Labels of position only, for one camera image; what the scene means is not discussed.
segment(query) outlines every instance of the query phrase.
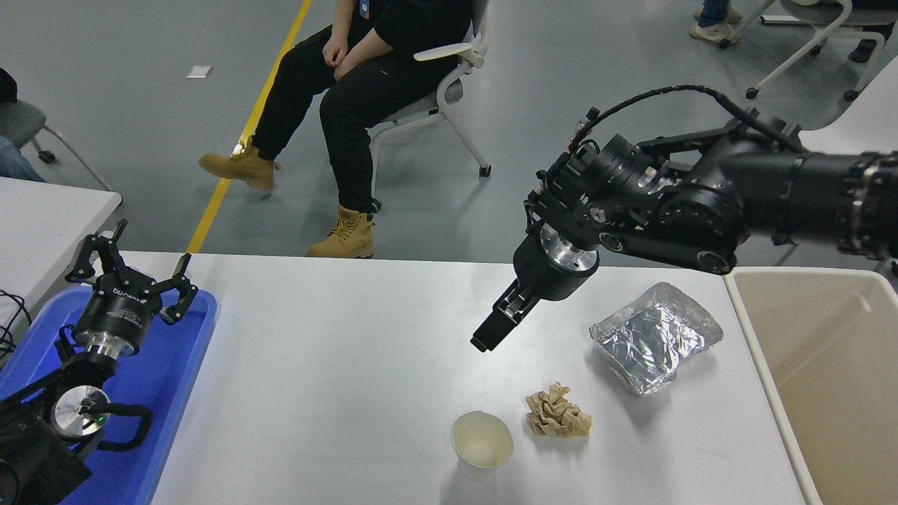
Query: sneaker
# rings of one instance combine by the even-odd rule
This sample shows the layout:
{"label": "sneaker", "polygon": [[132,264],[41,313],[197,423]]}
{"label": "sneaker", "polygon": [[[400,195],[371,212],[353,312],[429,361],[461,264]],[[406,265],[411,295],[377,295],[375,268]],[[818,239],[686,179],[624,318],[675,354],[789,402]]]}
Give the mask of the sneaker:
{"label": "sneaker", "polygon": [[372,215],[339,206],[337,225],[328,237],[309,248],[310,258],[370,258],[374,255]]}
{"label": "sneaker", "polygon": [[[699,7],[698,9],[695,10],[694,13],[692,13],[692,17],[694,17],[696,21],[701,17],[701,11],[702,11],[702,8]],[[743,18],[742,13],[737,11],[733,7],[733,4],[726,6],[726,19],[724,20],[724,22],[729,23],[729,24],[739,24],[739,22],[742,20],[742,18]]]}
{"label": "sneaker", "polygon": [[873,49],[876,49],[875,40],[862,40],[858,46],[851,51],[851,54],[848,55],[848,59],[858,63],[867,63],[870,61],[870,55],[873,54]]}
{"label": "sneaker", "polygon": [[231,157],[211,153],[199,158],[199,166],[206,172],[225,179],[239,179],[257,190],[275,189],[274,172],[280,164],[259,157],[259,149],[252,145],[250,137],[246,145],[241,143],[240,152]]}
{"label": "sneaker", "polygon": [[[719,22],[717,24],[712,24],[711,26],[706,26],[704,28],[700,27],[698,24],[693,24],[689,29],[689,36],[694,39],[707,40],[708,42],[714,42],[715,44],[717,44],[721,40],[726,39],[727,37],[732,35],[734,31],[735,30],[733,30],[733,27],[726,24],[725,22]],[[730,43],[736,44],[741,38],[741,36],[736,36],[734,40],[730,40]]]}

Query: white table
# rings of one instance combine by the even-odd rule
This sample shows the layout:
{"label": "white table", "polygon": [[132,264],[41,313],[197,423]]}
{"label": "white table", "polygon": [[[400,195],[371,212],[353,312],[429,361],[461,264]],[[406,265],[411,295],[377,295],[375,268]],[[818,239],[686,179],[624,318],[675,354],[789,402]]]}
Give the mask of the white table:
{"label": "white table", "polygon": [[[157,279],[178,258],[123,255]],[[511,265],[198,254],[189,275],[218,315],[154,505],[803,503],[719,277],[602,268],[481,354],[471,333]],[[726,336],[637,398],[587,328],[660,280]],[[525,427],[524,398],[555,381],[593,416],[588,438]],[[479,480],[449,443],[454,420],[475,410],[504,420],[515,442]]]}
{"label": "white table", "polygon": [[798,132],[804,147],[830,155],[898,150],[898,58],[832,124]]}
{"label": "white table", "polygon": [[[118,193],[0,177],[0,288],[33,309],[120,202]],[[0,297],[0,323],[16,308]]]}

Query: tan boot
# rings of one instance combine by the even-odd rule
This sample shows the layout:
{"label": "tan boot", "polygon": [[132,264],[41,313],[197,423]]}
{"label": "tan boot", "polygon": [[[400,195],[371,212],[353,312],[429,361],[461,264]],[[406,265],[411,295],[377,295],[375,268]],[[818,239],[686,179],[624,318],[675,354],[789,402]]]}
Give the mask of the tan boot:
{"label": "tan boot", "polygon": [[312,258],[370,258],[374,254],[374,222],[371,214],[349,210],[342,205],[337,211],[337,225],[322,242],[309,248]]}
{"label": "tan boot", "polygon": [[199,158],[199,166],[218,177],[239,179],[247,186],[263,191],[275,189],[274,173],[280,170],[280,164],[259,157],[259,149],[253,147],[252,137],[239,153],[231,157],[206,154]]}

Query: beige bin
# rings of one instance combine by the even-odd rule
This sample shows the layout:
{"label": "beige bin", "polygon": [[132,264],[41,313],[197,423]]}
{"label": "beige bin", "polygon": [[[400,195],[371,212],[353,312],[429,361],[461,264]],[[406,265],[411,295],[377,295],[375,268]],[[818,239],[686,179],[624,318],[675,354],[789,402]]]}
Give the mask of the beige bin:
{"label": "beige bin", "polygon": [[737,268],[726,285],[806,501],[898,503],[892,287],[871,271],[785,267]]}

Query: crumpled brown paper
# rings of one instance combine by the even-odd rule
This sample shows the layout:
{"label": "crumpled brown paper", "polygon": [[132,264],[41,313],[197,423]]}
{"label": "crumpled brown paper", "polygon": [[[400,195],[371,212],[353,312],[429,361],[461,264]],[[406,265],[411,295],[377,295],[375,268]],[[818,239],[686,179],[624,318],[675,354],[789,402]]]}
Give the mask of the crumpled brown paper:
{"label": "crumpled brown paper", "polygon": [[549,393],[540,391],[527,396],[531,412],[527,414],[530,429],[537,435],[550,437],[576,437],[588,435],[593,418],[580,411],[580,407],[564,399],[570,388],[555,383]]}

